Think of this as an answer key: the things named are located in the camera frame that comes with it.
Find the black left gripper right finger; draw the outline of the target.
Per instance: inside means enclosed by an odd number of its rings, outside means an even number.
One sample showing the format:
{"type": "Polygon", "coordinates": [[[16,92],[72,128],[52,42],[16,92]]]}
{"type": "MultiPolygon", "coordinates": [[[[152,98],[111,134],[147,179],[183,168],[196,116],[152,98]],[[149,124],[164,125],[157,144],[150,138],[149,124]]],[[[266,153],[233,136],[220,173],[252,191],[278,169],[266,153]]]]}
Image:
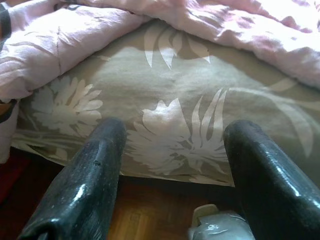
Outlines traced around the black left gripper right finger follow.
{"type": "Polygon", "coordinates": [[[320,188],[262,128],[236,120],[223,141],[255,239],[320,240],[320,188]]]}

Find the pink cartoon print quilt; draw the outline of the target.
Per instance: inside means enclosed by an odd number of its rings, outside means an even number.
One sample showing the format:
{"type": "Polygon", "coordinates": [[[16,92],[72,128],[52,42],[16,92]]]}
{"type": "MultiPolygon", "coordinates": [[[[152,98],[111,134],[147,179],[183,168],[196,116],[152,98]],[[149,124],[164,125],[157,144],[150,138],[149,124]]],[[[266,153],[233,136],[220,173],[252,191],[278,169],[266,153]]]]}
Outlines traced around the pink cartoon print quilt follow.
{"type": "Polygon", "coordinates": [[[320,89],[320,0],[0,0],[0,163],[21,99],[153,19],[320,89]]]}

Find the beige floral bed sheet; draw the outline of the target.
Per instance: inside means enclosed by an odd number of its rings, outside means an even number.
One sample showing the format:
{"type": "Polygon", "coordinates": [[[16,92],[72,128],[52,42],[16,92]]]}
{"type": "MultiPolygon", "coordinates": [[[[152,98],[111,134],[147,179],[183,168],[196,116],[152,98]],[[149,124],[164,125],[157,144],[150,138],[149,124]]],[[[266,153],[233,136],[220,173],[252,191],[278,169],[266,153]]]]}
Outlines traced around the beige floral bed sheet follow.
{"type": "Polygon", "coordinates": [[[12,146],[66,165],[98,122],[127,129],[125,176],[232,186],[223,132],[259,125],[320,187],[320,91],[253,54],[151,21],[21,100],[12,146]]]}

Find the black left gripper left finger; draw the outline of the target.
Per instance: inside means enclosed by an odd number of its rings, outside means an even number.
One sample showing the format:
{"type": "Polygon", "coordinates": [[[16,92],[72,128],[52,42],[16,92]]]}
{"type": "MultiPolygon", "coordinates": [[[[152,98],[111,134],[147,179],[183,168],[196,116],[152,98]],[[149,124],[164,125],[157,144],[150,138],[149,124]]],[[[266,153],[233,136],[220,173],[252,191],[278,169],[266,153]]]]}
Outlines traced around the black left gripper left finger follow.
{"type": "Polygon", "coordinates": [[[103,120],[54,178],[17,240],[106,240],[127,133],[103,120]]]}

